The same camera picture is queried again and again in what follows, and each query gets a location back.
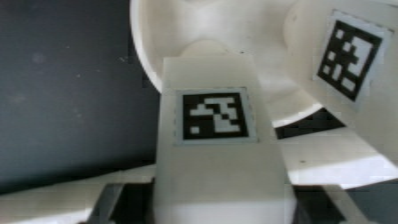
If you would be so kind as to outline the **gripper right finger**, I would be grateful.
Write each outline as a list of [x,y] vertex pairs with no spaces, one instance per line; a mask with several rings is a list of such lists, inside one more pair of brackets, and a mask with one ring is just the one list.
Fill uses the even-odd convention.
[[373,224],[338,185],[295,186],[297,208],[291,224]]

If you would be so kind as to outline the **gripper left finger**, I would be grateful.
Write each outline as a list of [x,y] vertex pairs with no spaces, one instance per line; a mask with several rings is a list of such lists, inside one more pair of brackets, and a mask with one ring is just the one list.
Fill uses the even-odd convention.
[[155,224],[153,184],[107,184],[87,218],[87,224]]

